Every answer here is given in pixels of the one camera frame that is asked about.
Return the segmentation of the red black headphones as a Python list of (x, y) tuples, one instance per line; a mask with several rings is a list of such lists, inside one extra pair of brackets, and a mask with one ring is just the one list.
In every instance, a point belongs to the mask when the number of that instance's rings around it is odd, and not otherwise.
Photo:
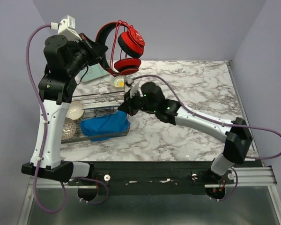
[[(111, 50), (110, 61), (107, 61), (106, 56), (102, 57), (99, 62), (100, 66), (116, 77), (119, 75), (131, 75), (138, 72), (141, 65), (140, 57), (144, 53), (145, 41), (140, 33), (127, 22), (118, 20), (104, 25), (96, 35), (96, 43), (105, 45), (108, 35), (115, 30), (115, 37)], [(118, 44), (126, 56), (116, 62), (113, 62), (115, 44)]]

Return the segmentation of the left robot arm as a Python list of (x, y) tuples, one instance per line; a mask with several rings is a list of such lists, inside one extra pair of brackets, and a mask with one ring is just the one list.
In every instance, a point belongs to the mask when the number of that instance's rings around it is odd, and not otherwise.
[(64, 183), (78, 178), (82, 184), (90, 185), (95, 178), (92, 166), (61, 160), (61, 138), (77, 86), (75, 77), (86, 66), (99, 63), (108, 48), (93, 42), (83, 33), (79, 38), (70, 41), (64, 35), (53, 35), (45, 41), (47, 63), (37, 90), (41, 111), (37, 142), (30, 162), (22, 165), (21, 172)]

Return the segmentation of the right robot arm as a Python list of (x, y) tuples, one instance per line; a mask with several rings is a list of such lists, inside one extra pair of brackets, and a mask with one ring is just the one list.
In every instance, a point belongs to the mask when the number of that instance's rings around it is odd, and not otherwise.
[(179, 101), (168, 99), (154, 82), (136, 84), (125, 95), (118, 110), (134, 116), (138, 111), (155, 115), (158, 120), (198, 130), (224, 143), (224, 149), (206, 172), (210, 183), (222, 180), (226, 171), (242, 164), (252, 143), (244, 119), (225, 120), (194, 111)]

